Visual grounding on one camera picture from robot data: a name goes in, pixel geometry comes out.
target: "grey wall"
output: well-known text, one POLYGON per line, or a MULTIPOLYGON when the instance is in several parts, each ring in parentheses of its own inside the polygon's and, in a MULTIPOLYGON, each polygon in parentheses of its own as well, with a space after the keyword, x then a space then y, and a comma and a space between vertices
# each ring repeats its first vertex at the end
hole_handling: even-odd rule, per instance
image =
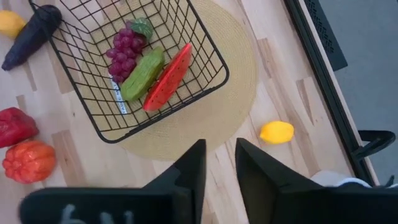
MULTIPOLYGON (((398 134, 397 0, 320 0, 347 59, 336 72, 358 129, 398 134)), ((371 156, 381 183, 398 178, 398 143, 371 156)))

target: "purple eggplant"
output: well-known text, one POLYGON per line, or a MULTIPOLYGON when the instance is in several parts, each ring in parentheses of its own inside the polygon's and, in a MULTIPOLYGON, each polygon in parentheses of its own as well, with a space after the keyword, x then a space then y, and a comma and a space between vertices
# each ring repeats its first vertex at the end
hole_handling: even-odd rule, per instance
POLYGON ((61 11, 57 7, 45 5, 38 8, 18 34, 1 68, 10 71, 25 63, 32 54, 49 40, 45 32, 47 31, 48 35, 52 35, 61 22, 61 11))

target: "red bell pepper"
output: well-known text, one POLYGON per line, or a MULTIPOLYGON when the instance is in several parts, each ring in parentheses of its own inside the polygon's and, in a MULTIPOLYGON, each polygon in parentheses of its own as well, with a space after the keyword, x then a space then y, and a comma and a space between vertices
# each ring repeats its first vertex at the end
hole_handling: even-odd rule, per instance
POLYGON ((18 108, 0 111, 0 148, 15 145, 39 133, 36 122, 18 108))

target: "purple grape cluster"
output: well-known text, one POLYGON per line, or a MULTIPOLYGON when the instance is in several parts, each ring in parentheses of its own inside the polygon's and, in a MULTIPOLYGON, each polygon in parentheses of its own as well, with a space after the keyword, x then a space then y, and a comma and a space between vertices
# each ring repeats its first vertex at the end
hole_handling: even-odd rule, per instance
POLYGON ((137 56, 142 53, 146 45, 146 38, 131 29, 131 22, 126 23, 126 28, 120 29, 113 37, 114 48, 106 51, 106 56, 112 59, 108 72, 112 81, 123 83, 137 66, 137 56))

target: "green leaf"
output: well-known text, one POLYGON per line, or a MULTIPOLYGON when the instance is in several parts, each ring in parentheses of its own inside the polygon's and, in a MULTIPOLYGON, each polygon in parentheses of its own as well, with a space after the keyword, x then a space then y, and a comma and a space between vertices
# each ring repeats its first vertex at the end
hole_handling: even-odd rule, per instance
POLYGON ((139 34, 146 36, 147 41, 150 40, 154 33, 154 28, 150 24, 150 21, 146 18, 138 18, 132 22, 131 29, 139 34))

